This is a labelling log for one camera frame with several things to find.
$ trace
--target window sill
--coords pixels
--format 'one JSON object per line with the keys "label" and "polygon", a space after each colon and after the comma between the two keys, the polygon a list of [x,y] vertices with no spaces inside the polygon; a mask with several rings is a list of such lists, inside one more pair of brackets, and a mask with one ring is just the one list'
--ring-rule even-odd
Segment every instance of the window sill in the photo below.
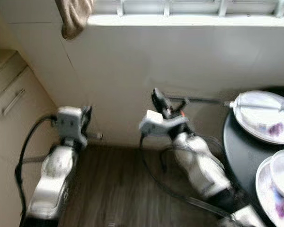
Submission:
{"label": "window sill", "polygon": [[236,15],[218,17],[212,15],[92,15],[89,26],[268,26],[284,27],[284,17],[273,15]]}

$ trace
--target black round table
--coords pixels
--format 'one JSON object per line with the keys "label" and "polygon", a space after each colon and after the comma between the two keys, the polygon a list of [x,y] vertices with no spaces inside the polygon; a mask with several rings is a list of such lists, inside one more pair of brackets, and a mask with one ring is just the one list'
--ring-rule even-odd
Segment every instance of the black round table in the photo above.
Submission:
{"label": "black round table", "polygon": [[[284,87],[264,89],[284,96]],[[249,196],[248,201],[268,227],[274,227],[262,210],[256,194],[257,168],[264,159],[284,149],[284,145],[272,145],[260,141],[247,133],[236,121],[230,110],[223,128],[223,143],[226,156],[226,169],[232,180]]]}

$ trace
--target plate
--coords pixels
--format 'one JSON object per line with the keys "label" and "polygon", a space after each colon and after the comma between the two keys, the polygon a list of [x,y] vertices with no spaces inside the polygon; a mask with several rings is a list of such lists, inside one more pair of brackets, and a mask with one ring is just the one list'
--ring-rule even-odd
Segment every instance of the plate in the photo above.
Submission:
{"label": "plate", "polygon": [[257,197],[264,212],[275,226],[284,227],[284,197],[274,187],[270,174],[270,161],[271,157],[268,157],[257,169]]}
{"label": "plate", "polygon": [[242,105],[284,108],[284,97],[267,91],[248,91],[233,102],[234,115],[242,128],[260,140],[284,144],[284,111]]}

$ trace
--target drawer handle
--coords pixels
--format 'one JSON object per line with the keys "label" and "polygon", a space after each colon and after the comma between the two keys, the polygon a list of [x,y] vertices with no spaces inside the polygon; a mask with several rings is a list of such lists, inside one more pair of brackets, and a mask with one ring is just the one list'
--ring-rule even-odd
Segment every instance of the drawer handle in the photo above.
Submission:
{"label": "drawer handle", "polygon": [[23,93],[25,92],[24,88],[20,91],[16,92],[15,97],[13,100],[7,105],[7,107],[2,109],[2,115],[6,116],[9,111],[13,108],[13,106],[16,104],[16,102],[22,97]]}

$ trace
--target towel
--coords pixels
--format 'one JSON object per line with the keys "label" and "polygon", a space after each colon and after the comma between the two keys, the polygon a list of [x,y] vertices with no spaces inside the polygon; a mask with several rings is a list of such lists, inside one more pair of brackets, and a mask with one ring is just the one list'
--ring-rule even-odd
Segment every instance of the towel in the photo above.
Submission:
{"label": "towel", "polygon": [[92,13],[92,0],[55,0],[63,20],[62,36],[73,39],[86,26]]}

